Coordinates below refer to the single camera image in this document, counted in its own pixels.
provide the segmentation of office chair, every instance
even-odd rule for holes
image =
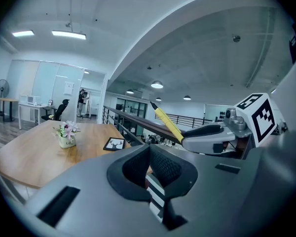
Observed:
[[[69,99],[64,99],[63,103],[58,107],[58,109],[53,108],[54,109],[54,117],[53,118],[49,118],[49,115],[47,113],[47,109],[46,110],[46,115],[41,116],[41,118],[43,120],[56,120],[56,121],[60,121],[61,120],[61,114],[63,113],[63,111],[65,110],[65,108],[67,107],[67,105],[69,104]]]

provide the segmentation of standing fan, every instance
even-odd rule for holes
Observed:
[[[4,98],[9,93],[9,84],[6,80],[1,79],[0,80],[0,98]]]

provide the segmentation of picture frame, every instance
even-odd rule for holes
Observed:
[[[109,138],[109,140],[105,143],[105,146],[103,147],[103,150],[108,150],[108,151],[117,151],[124,149],[125,147],[125,139],[120,139],[120,138]]]

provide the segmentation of yellow pen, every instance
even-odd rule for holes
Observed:
[[[150,102],[154,112],[158,115],[158,117],[161,119],[161,121],[166,125],[166,127],[173,133],[173,135],[178,139],[178,141],[183,140],[183,136],[181,135],[181,131],[173,124],[173,122],[170,120],[168,115],[166,115],[163,110],[161,110],[159,107],[157,107],[153,102]]]

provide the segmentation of white ceiling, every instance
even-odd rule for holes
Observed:
[[[233,35],[241,37],[233,42]],[[276,87],[292,66],[291,22],[271,7],[240,7],[194,20],[160,39],[134,60],[108,91],[129,88],[150,99],[235,104],[252,92]],[[164,88],[153,89],[154,80]]]
[[[0,34],[17,51],[61,51],[92,57],[109,71],[131,45],[173,8],[188,0],[19,0]],[[87,35],[87,41],[54,37],[52,30]],[[11,33],[33,30],[34,37]]]

